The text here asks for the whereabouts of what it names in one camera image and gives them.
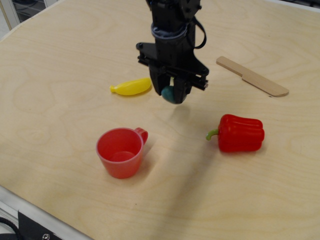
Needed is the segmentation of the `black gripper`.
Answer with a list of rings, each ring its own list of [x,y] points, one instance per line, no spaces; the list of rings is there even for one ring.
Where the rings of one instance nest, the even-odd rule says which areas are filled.
[[[161,96],[164,87],[173,80],[173,94],[176,104],[181,104],[195,87],[205,90],[209,69],[195,56],[194,50],[206,44],[206,38],[196,46],[196,25],[184,24],[177,31],[164,31],[152,25],[151,32],[155,42],[139,42],[138,62],[149,68],[150,77],[156,93]]]

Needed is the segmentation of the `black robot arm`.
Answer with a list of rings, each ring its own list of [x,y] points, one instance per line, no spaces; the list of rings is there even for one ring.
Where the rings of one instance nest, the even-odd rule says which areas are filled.
[[[168,102],[181,104],[192,88],[205,90],[209,69],[195,56],[205,46],[196,45],[196,29],[204,31],[196,19],[199,0],[148,0],[152,13],[154,43],[139,42],[138,61],[148,67],[156,93]]]

